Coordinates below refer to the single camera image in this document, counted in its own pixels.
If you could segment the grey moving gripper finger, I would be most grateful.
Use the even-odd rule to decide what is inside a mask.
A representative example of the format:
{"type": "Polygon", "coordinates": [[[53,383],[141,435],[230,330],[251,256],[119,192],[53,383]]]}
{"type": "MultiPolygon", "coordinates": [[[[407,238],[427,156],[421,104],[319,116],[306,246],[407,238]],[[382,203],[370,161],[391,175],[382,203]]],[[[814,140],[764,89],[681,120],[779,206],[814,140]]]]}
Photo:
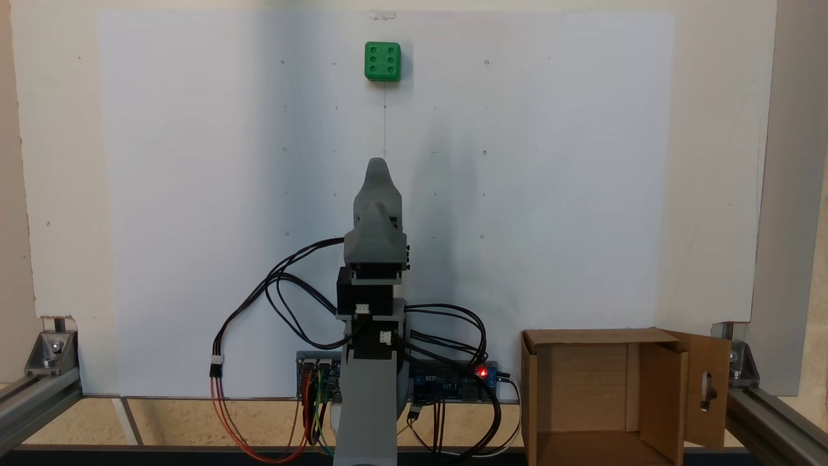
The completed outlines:
{"type": "Polygon", "coordinates": [[[364,182],[354,199],[354,242],[404,233],[402,195],[382,157],[367,165],[364,182]]]}

